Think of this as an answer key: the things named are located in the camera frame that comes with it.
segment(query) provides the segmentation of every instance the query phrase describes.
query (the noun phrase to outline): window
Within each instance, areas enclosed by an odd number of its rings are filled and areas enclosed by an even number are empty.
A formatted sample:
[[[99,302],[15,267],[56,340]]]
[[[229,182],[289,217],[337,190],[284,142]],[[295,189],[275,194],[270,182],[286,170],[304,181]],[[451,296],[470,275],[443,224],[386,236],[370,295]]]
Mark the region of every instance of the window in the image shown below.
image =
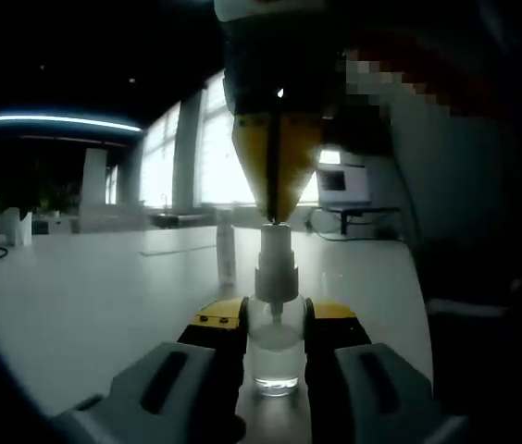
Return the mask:
[[[196,196],[199,204],[254,204],[255,198],[232,144],[234,117],[226,106],[223,79],[223,73],[212,78],[203,94]],[[320,162],[339,164],[339,153],[323,151]],[[300,204],[317,202],[317,175],[313,174]]]
[[[117,174],[118,168],[114,166],[109,174],[106,176],[106,195],[105,195],[105,203],[106,204],[116,204],[117,203]]]
[[[172,173],[180,104],[174,105],[147,131],[143,140],[140,200],[147,206],[172,205]]]

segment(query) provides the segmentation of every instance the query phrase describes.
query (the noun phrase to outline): computer monitor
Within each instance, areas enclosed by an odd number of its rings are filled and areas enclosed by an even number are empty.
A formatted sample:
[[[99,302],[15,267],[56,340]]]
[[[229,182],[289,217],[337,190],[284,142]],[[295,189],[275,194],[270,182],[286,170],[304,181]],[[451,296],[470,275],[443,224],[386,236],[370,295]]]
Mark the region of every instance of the computer monitor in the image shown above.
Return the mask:
[[[324,208],[370,206],[365,166],[318,164],[318,202]]]

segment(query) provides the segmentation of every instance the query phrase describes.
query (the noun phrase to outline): pixelated area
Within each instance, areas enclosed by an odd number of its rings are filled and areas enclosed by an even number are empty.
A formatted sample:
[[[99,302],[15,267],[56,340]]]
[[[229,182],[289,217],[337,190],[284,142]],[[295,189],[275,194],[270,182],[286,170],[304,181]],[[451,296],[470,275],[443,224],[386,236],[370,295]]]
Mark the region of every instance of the pixelated area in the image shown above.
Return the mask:
[[[414,37],[386,31],[358,32],[355,47],[338,65],[345,71],[347,95],[388,94],[398,83],[453,117],[502,119],[492,84],[473,77],[438,51],[424,48]]]

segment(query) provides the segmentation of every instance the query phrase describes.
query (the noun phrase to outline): table surface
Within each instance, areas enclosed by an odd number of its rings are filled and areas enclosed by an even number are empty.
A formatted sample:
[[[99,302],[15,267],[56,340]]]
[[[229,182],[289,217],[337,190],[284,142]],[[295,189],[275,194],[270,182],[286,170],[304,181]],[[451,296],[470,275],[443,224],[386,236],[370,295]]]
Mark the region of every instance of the table surface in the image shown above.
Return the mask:
[[[250,296],[260,232],[236,229],[235,238],[235,296]],[[226,297],[216,249],[197,249],[216,243],[215,227],[32,242],[0,260],[0,352],[46,414],[107,394],[115,374],[161,341],[176,340],[198,308]],[[292,248],[303,296],[347,303],[373,342],[433,381],[425,306],[403,243],[327,242],[294,232]],[[164,254],[188,249],[196,250]],[[304,383],[291,414],[284,414],[291,402],[254,399],[252,390],[245,378],[237,412],[248,424],[246,442],[310,442]]]

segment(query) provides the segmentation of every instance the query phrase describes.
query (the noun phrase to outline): white pillar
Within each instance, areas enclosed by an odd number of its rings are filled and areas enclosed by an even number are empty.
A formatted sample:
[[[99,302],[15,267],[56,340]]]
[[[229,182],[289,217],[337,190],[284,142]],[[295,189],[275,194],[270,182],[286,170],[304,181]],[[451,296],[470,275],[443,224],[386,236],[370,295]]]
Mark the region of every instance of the white pillar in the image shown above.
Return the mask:
[[[105,190],[106,151],[88,148],[84,157],[80,205],[105,204]]]

